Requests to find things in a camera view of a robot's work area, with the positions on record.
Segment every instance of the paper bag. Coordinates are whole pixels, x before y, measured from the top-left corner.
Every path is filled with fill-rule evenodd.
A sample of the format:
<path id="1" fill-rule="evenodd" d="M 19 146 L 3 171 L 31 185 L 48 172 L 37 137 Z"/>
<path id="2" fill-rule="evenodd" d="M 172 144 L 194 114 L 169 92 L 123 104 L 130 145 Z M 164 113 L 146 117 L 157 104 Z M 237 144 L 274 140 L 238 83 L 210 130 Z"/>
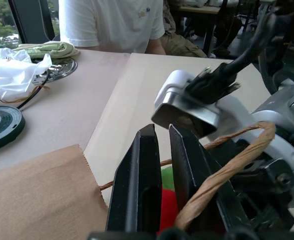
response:
<path id="1" fill-rule="evenodd" d="M 0 240 L 85 240 L 107 214 L 77 145 L 0 171 Z"/>

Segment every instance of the white t-shirt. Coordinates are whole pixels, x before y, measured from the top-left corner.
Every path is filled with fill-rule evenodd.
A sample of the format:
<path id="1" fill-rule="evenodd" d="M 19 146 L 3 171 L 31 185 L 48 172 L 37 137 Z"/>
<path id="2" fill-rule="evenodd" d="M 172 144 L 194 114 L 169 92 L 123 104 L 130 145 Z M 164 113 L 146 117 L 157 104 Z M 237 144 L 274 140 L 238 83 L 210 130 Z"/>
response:
<path id="1" fill-rule="evenodd" d="M 144 53 L 164 35 L 163 0 L 59 0 L 61 41 L 102 51 Z"/>

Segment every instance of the red object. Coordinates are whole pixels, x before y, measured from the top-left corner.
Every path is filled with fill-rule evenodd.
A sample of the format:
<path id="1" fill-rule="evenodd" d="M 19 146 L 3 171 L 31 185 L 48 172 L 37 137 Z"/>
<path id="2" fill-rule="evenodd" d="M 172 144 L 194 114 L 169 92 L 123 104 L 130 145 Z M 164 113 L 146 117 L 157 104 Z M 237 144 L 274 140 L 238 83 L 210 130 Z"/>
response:
<path id="1" fill-rule="evenodd" d="M 176 193 L 162 189 L 160 229 L 158 233 L 174 225 L 178 215 Z"/>

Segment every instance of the khaki pants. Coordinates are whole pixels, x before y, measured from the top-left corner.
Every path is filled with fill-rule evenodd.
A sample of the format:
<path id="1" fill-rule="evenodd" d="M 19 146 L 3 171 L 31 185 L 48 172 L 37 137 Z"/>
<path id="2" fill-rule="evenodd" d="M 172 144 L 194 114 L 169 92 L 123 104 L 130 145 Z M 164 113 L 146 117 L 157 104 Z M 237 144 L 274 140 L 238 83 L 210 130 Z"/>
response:
<path id="1" fill-rule="evenodd" d="M 167 55 L 206 58 L 206 54 L 195 44 L 183 36 L 166 34 L 161 37 L 161 43 Z"/>

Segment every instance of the window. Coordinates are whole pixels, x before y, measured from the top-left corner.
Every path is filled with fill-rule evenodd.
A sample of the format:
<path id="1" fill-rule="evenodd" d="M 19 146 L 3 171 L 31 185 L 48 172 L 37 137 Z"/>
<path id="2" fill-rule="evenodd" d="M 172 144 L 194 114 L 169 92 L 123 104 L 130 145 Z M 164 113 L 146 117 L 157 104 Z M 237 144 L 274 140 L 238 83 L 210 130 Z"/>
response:
<path id="1" fill-rule="evenodd" d="M 14 49 L 20 37 L 7 0 L 0 0 L 0 48 Z"/>
<path id="2" fill-rule="evenodd" d="M 53 29 L 55 31 L 55 35 L 60 34 L 59 29 L 59 3 L 58 0 L 48 0 L 50 16 L 52 20 Z"/>

